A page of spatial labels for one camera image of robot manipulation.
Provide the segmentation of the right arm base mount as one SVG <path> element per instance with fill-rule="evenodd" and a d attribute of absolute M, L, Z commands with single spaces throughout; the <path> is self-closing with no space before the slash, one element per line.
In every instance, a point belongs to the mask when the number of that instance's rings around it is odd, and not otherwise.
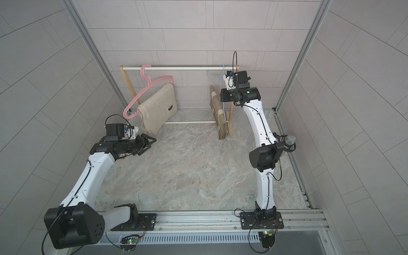
<path fill-rule="evenodd" d="M 240 212 L 240 224 L 243 230 L 281 230 L 284 228 L 283 219 L 279 211 L 268 210 L 266 215 L 260 212 Z"/>

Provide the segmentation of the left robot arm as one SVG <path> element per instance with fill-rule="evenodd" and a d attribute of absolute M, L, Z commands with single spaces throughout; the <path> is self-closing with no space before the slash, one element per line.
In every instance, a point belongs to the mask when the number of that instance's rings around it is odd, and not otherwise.
<path fill-rule="evenodd" d="M 57 250 L 98 243 L 109 231 L 141 231 L 155 228 L 156 214 L 140 214 L 135 204 L 124 204 L 100 214 L 95 202 L 102 183 L 115 161 L 142 155 L 156 139 L 146 134 L 130 140 L 108 137 L 94 144 L 76 184 L 58 207 L 44 216 L 47 236 Z"/>

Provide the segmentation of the pink plastic hanger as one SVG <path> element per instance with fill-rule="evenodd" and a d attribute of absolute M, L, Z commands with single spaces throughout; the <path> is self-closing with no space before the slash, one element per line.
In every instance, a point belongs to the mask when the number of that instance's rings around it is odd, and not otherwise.
<path fill-rule="evenodd" d="M 162 77 L 162 78 L 160 78 L 160 79 L 157 79 L 157 80 L 155 80 L 155 81 L 152 82 L 150 76 L 144 74 L 144 73 L 145 73 L 145 71 L 144 71 L 144 68 L 145 68 L 145 67 L 151 67 L 151 65 L 150 65 L 150 64 L 144 64 L 144 65 L 141 67 L 141 69 L 140 69 L 140 75 L 141 75 L 141 77 L 142 77 L 143 79 L 145 79 L 145 80 L 148 81 L 148 86 L 146 86 L 145 88 L 143 88 L 143 89 L 140 91 L 139 94 L 136 94 L 136 92 L 135 92 L 135 90 L 134 90 L 134 88 L 133 88 L 133 85 L 131 84 L 131 82 L 130 82 L 130 80 L 129 80 L 129 77 L 127 76 L 126 70 L 128 70 L 128 69 L 130 69 L 130 68 L 121 67 L 121 71 L 122 71 L 122 74 L 124 75 L 124 78 L 126 79 L 127 85 L 130 86 L 130 90 L 131 90 L 132 94 L 134 95 L 134 98 L 133 98 L 132 101 L 127 105 L 127 107 L 124 109 L 124 112 L 123 112 L 123 117 L 124 117 L 126 120 L 130 120 L 130 119 L 136 117 L 136 116 L 140 113 L 140 111 L 138 110 L 138 111 L 137 111 L 136 113 L 134 113 L 134 114 L 131 114 L 131 115 L 129 114 L 129 112 L 130 112 L 132 106 L 133 106 L 135 103 L 138 103 L 138 105 L 140 105 L 139 98 L 140 98 L 145 92 L 147 92 L 151 87 L 153 87 L 153 86 L 156 85 L 157 83 L 162 82 L 162 81 L 165 81 L 165 80 L 168 80 L 168 81 L 170 82 L 170 84 L 173 84 L 173 82 L 174 82 L 174 78 L 173 78 L 171 75 L 164 76 L 164 77 Z"/>

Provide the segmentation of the cream fuzzy scarf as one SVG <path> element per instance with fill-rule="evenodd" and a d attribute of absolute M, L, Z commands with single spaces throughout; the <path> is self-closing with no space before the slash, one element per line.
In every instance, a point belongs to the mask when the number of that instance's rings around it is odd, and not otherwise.
<path fill-rule="evenodd" d="M 177 112 L 174 86 L 165 84 L 149 99 L 138 106 L 142 128 L 156 135 L 162 125 Z"/>

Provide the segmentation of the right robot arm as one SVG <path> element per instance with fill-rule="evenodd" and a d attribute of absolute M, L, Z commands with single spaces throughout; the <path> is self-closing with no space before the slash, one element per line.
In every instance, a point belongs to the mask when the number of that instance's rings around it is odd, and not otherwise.
<path fill-rule="evenodd" d="M 251 166 L 257 174 L 257 199 L 254 215 L 257 222 L 275 220 L 277 217 L 273 196 L 274 168 L 284 145 L 271 131 L 263 111 L 257 88 L 221 90 L 222 102 L 233 102 L 243 108 L 255 137 L 256 149 L 249 153 Z"/>

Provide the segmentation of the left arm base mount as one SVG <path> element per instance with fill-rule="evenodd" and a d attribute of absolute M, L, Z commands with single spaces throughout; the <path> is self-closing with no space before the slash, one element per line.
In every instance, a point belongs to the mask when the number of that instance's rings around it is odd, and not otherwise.
<path fill-rule="evenodd" d="M 136 220 L 133 216 L 131 219 L 125 223 L 122 223 L 110 231 L 153 231 L 155 228 L 157 214 L 154 213 L 143 213 L 138 215 Z"/>

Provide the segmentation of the brown plaid scarf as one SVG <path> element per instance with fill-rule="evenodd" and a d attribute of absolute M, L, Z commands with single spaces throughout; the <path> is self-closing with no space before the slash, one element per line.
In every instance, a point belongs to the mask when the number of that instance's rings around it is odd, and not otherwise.
<path fill-rule="evenodd" d="M 229 131 L 229 112 L 224 109 L 224 104 L 221 102 L 219 95 L 214 87 L 210 85 L 210 107 L 215 118 L 216 126 L 218 128 L 218 138 L 224 140 L 230 135 Z"/>

